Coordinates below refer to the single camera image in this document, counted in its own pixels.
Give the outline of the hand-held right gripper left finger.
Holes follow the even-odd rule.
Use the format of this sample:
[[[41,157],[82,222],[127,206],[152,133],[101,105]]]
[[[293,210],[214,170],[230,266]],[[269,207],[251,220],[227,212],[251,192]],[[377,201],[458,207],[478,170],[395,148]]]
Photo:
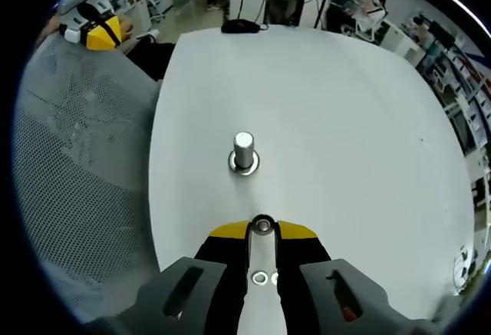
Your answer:
[[[142,285],[135,303],[85,334],[236,334],[247,293],[250,222],[219,226],[192,258]]]

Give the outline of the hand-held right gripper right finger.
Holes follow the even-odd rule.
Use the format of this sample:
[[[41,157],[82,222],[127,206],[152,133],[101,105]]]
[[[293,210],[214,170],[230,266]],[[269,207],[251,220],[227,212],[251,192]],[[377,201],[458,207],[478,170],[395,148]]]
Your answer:
[[[303,225],[275,223],[277,291],[289,334],[438,334],[429,320],[411,320],[386,291],[344,259],[331,259]]]

